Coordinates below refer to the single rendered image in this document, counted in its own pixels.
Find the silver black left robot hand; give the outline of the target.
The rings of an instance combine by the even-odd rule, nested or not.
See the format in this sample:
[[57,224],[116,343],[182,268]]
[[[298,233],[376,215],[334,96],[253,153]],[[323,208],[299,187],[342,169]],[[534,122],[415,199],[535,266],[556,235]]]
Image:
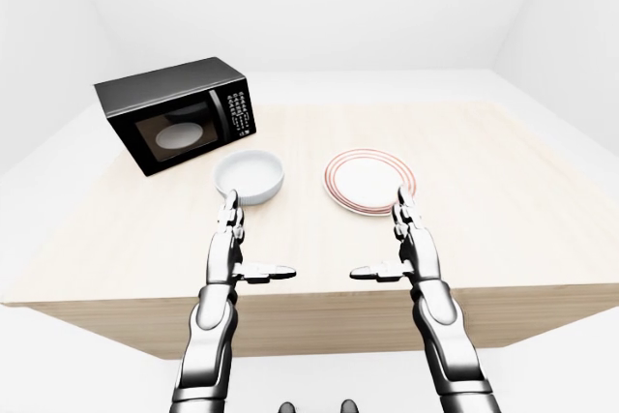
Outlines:
[[244,262],[241,251],[245,239],[244,221],[238,193],[231,190],[218,213],[217,230],[207,257],[206,282],[234,285],[243,280],[249,284],[260,284],[294,278],[296,270],[288,266]]

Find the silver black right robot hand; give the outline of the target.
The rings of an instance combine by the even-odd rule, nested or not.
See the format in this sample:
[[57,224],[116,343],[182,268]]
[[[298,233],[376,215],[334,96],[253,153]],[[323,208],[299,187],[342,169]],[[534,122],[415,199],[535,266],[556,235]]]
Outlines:
[[440,280],[438,252],[429,230],[422,224],[411,191],[401,185],[398,201],[392,206],[394,233],[399,240],[399,261],[384,261],[376,265],[353,269],[353,280],[394,282],[403,277],[412,283],[422,280]]

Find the white ribbed bowl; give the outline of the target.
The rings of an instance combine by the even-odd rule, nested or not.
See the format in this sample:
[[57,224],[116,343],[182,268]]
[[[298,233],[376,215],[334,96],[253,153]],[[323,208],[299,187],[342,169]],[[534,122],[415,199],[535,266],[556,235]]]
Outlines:
[[280,191],[284,170],[280,158],[271,152],[242,150],[224,157],[215,167],[213,179],[222,196],[236,191],[240,206],[254,206]]

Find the white plate with red rings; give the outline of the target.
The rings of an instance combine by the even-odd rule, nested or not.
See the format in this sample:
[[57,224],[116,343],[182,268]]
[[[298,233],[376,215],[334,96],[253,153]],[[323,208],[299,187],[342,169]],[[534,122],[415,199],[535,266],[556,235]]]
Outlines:
[[322,182],[339,206],[370,217],[389,216],[400,187],[412,195],[417,190],[415,175],[403,160],[372,148],[354,148],[332,157]]

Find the black microwave oven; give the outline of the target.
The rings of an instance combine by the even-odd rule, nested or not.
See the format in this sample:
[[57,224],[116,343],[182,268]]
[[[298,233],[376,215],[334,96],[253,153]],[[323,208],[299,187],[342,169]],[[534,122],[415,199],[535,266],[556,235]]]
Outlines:
[[146,176],[256,133],[247,78],[217,57],[97,83],[95,91]]

